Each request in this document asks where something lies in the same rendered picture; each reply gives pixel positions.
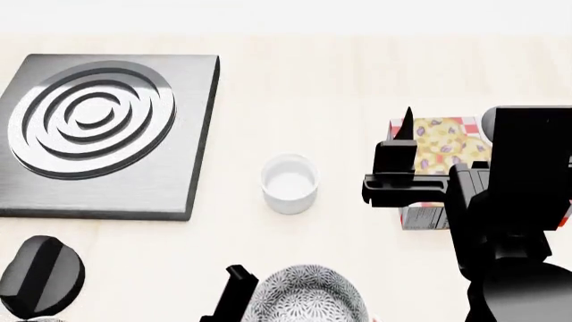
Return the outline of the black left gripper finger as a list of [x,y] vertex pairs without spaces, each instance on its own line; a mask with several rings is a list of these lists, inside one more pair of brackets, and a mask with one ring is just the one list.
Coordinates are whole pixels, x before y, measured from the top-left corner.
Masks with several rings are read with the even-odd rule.
[[257,288],[258,279],[242,265],[226,268],[229,279],[215,308],[214,322],[240,322]]

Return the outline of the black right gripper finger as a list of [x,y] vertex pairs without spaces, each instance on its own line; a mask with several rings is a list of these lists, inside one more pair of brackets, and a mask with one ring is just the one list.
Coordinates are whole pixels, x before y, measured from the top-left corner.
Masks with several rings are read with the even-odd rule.
[[392,139],[375,147],[374,175],[412,179],[415,176],[417,142],[414,139],[414,116],[409,106],[402,124]]

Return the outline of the black white patterned bowl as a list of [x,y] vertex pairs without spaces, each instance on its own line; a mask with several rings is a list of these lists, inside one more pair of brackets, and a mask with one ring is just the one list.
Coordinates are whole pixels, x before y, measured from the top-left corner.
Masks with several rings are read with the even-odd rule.
[[294,265],[254,291],[241,322],[370,322],[358,289],[320,265]]

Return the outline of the grey square stove plate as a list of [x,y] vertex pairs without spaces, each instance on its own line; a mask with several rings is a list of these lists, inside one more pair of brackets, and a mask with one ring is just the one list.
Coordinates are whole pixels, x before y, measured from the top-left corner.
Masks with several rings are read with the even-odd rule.
[[[15,105],[39,82],[97,61],[142,64],[161,74],[175,96],[171,129],[147,155],[110,174],[55,179],[30,171],[8,144]],[[217,55],[28,55],[0,96],[0,217],[188,220],[219,74]]]

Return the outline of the black round stove knob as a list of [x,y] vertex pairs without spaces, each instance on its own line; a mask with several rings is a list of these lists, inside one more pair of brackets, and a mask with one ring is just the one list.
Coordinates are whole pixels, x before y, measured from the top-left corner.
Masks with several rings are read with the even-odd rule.
[[0,302],[17,318],[54,316],[78,297],[85,277],[74,249],[55,237],[34,235],[0,275]]

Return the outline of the silver ringed stove burner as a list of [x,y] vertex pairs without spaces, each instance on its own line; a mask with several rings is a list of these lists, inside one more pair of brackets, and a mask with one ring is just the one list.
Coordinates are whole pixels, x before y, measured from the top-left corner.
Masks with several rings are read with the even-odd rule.
[[126,61],[80,64],[39,82],[15,105],[8,144],[36,174],[88,179],[119,171],[151,152],[176,115],[158,72]]

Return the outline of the red checkered cookie box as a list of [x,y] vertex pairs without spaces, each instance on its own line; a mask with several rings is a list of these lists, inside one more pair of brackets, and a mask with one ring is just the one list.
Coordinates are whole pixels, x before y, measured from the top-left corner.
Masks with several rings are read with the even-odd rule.
[[[428,117],[414,120],[417,142],[415,174],[445,175],[453,165],[491,160],[492,144],[474,117]],[[420,202],[400,208],[403,230],[447,230],[444,205]]]

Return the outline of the white ceramic ramekin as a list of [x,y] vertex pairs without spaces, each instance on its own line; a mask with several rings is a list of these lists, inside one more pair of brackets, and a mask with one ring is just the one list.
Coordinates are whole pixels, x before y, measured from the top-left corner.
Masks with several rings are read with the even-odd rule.
[[278,214],[295,215],[315,203],[320,175],[307,157],[285,153],[265,163],[260,179],[266,205]]

